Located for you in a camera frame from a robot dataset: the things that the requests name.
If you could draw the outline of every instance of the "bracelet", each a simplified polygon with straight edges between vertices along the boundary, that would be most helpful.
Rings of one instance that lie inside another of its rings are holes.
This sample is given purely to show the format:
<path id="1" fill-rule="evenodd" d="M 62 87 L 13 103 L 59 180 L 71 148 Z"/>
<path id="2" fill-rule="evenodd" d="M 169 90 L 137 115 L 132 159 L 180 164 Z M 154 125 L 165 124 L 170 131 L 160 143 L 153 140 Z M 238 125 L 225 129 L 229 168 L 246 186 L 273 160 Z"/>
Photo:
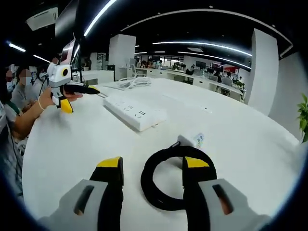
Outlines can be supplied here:
<path id="1" fill-rule="evenodd" d="M 38 97 L 38 104 L 39 104 L 39 107 L 44 111 L 45 109 L 42 107 L 42 105 L 40 105 L 39 99 L 40 99 L 40 96 Z"/>

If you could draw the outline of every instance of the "face mask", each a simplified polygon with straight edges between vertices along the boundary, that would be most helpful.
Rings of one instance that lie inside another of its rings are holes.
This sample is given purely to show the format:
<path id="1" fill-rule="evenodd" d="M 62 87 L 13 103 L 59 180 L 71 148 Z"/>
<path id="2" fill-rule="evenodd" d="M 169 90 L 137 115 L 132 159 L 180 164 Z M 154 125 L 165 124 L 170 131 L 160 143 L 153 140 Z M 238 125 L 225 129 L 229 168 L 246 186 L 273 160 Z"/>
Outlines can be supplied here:
<path id="1" fill-rule="evenodd" d="M 26 77 L 26 86 L 30 85 L 32 81 L 32 77 Z"/>
<path id="2" fill-rule="evenodd" d="M 13 91 L 13 82 L 7 82 L 7 83 L 6 83 L 6 89 L 7 89 L 9 92 L 12 92 L 12 91 Z"/>

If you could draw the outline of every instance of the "electrical outlet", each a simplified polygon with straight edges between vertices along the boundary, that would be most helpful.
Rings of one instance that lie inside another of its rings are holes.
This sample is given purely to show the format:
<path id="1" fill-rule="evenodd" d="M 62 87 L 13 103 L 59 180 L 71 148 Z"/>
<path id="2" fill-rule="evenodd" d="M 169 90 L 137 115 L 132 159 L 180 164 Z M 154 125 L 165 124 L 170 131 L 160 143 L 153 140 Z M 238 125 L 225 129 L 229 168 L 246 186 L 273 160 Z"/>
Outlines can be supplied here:
<path id="1" fill-rule="evenodd" d="M 136 100 L 112 95 L 104 100 L 104 105 L 138 131 L 144 131 L 167 119 L 164 109 L 153 109 Z"/>

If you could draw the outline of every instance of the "ceiling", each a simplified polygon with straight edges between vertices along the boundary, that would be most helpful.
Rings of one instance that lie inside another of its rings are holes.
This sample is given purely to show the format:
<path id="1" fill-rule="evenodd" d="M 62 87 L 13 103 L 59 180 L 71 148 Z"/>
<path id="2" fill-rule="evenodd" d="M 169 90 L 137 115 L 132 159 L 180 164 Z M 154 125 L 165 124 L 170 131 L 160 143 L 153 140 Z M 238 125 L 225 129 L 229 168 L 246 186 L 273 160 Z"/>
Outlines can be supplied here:
<path id="1" fill-rule="evenodd" d="M 5 24 L 4 63 L 21 63 L 27 61 L 30 65 L 45 64 L 44 61 L 33 57 L 39 55 L 51 60 L 61 52 L 62 45 L 54 37 L 55 25 L 32 31 L 25 23 L 27 18 L 51 7 L 58 7 L 59 14 L 64 10 L 69 0 L 33 0 L 10 1 L 14 13 L 8 19 L 3 19 Z M 79 25 L 86 30 L 96 14 L 108 2 L 108 0 L 87 0 L 82 9 L 82 20 Z M 247 63 L 247 56 L 233 51 L 212 47 L 200 47 L 181 44 L 153 45 L 154 42 L 162 41 L 198 41 L 209 42 L 233 47 L 245 52 L 251 52 L 251 37 L 254 28 L 258 28 L 277 39 L 279 53 L 286 50 L 290 43 L 273 30 L 253 20 L 228 13 L 218 12 L 185 12 L 163 15 L 167 12 L 191 9 L 224 10 L 244 14 L 262 21 L 285 35 L 294 47 L 285 54 L 301 49 L 304 42 L 301 38 L 301 22 L 304 17 L 304 8 L 298 4 L 270 1 L 251 0 L 244 1 L 208 1 L 208 0 L 117 0 L 99 19 L 89 35 L 84 39 L 81 51 L 83 54 L 90 52 L 108 52 L 109 40 L 116 34 L 122 33 L 136 36 L 136 51 L 146 51 L 151 54 L 154 51 L 166 51 L 165 55 L 179 55 L 178 51 L 192 52 L 188 47 L 198 47 L 203 54 L 222 57 L 239 63 Z M 139 23 L 124 31 L 128 25 L 140 20 L 159 16 L 157 18 Z M 27 50 L 21 53 L 7 46 L 5 41 L 10 41 Z"/>

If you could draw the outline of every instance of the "white cable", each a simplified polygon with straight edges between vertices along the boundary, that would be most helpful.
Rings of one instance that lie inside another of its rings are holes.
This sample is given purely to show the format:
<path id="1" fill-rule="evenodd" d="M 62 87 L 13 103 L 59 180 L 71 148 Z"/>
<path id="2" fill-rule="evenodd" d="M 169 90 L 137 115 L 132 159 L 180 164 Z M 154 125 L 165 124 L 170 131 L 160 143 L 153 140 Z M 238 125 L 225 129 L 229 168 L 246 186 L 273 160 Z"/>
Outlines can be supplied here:
<path id="1" fill-rule="evenodd" d="M 151 85 L 150 77 L 122 78 L 117 83 L 120 88 L 128 89 L 134 87 L 144 87 Z"/>

